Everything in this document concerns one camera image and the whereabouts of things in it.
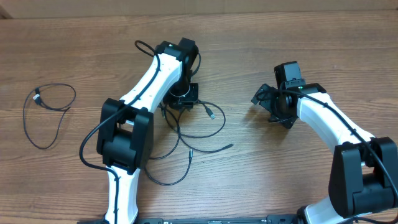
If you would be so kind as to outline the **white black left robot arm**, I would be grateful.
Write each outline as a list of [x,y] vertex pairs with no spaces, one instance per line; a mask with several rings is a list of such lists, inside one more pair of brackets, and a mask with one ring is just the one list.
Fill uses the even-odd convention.
[[154,146],[154,112],[160,103],[174,110],[198,101],[192,65],[199,54],[195,41],[163,41],[137,85],[119,100],[108,98],[101,109],[96,150],[109,176],[109,206],[102,223],[134,223],[139,174]]

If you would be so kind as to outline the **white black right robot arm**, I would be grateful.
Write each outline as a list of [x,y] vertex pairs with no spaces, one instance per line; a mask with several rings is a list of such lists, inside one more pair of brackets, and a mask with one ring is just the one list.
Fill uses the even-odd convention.
[[271,123],[307,123],[333,154],[328,196],[295,215],[269,215],[268,223],[372,223],[368,214],[397,207],[396,143],[361,129],[321,85],[264,84],[251,101],[270,112]]

